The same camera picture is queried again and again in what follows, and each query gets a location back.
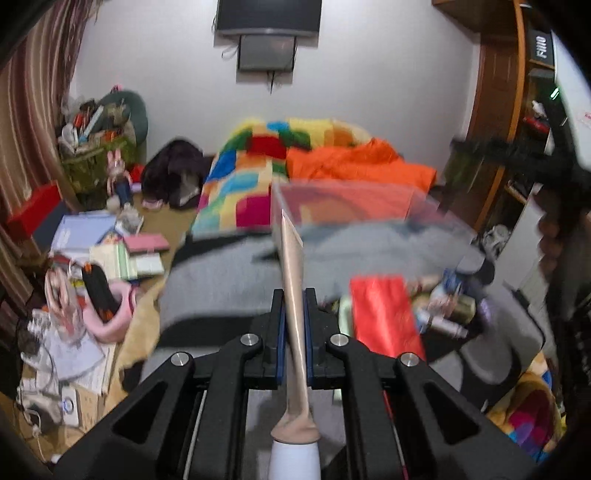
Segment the book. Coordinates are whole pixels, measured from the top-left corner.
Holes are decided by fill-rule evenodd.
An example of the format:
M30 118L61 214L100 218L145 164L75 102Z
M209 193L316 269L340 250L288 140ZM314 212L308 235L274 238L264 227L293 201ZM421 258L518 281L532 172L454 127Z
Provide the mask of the book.
M102 267L107 280L136 280L164 273L159 254L130 257L123 242L92 247L90 262Z
M168 250L170 245L159 233L141 233L123 238L130 254L154 253Z

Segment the stuffed bunny toy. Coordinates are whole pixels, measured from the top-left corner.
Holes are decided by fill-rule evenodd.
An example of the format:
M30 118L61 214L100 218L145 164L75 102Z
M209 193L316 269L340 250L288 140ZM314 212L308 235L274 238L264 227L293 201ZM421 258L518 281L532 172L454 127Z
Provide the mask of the stuffed bunny toy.
M126 204L133 205L134 197L131 192L131 176L125 170L125 162L121 159L121 150L118 148L115 152L107 152L107 194L109 197L117 195L119 197L119 205Z

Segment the striped curtain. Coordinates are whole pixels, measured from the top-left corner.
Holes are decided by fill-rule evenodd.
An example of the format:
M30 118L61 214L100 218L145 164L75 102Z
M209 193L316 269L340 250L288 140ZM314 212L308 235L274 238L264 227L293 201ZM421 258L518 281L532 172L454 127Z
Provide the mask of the striped curtain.
M0 222L31 191L57 180L73 209L79 207L60 164L56 128L67 97L93 0L58 0L39 20L0 72ZM31 286L16 267L16 245L0 226L0 282L24 305ZM14 315L2 306L0 329L14 331Z

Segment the black bag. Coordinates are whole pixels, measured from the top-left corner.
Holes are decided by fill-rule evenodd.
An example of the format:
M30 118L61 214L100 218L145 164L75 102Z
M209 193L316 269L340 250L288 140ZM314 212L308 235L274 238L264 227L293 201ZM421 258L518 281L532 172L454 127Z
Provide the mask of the black bag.
M170 141L145 166L142 194L146 200L162 200L171 208L195 208L213 156L182 138Z

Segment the notebook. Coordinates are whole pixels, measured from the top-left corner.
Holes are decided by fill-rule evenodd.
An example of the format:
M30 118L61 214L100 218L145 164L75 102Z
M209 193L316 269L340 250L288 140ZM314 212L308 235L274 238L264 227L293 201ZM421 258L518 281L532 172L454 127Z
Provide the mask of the notebook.
M166 239L159 233L141 233L126 236L123 241L130 254L160 252L170 248Z
M51 243L53 252L88 251L115 226L116 216L105 212L64 215Z
M164 266L159 254L130 257L123 242L92 247L90 262L102 267L107 280L135 280L164 273Z

